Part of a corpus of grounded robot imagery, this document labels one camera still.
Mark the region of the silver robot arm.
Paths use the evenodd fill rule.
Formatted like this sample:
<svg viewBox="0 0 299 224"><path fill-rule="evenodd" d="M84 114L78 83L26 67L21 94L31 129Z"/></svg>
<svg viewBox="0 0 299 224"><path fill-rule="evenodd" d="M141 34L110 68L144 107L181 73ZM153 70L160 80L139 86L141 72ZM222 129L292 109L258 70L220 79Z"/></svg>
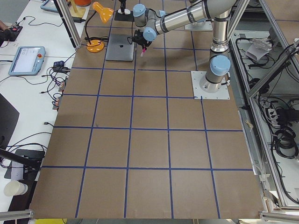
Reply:
<svg viewBox="0 0 299 224"><path fill-rule="evenodd" d="M192 0L188 7L171 13L147 8L141 3L136 4L133 7L133 18L137 30L132 41L141 46L142 52L145 52L158 35L213 20L209 69L201 78L199 85L205 92L216 93L231 66L228 58L228 41L233 26L229 23L235 3L234 0Z"/></svg>

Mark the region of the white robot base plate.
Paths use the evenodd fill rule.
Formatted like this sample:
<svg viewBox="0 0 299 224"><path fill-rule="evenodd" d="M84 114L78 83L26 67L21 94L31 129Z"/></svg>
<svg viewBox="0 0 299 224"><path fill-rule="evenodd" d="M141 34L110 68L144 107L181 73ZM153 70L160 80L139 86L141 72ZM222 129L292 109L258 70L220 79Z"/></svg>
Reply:
<svg viewBox="0 0 299 224"><path fill-rule="evenodd" d="M228 85L223 77L221 83L206 80L206 71L191 71L194 99L230 100Z"/></svg>

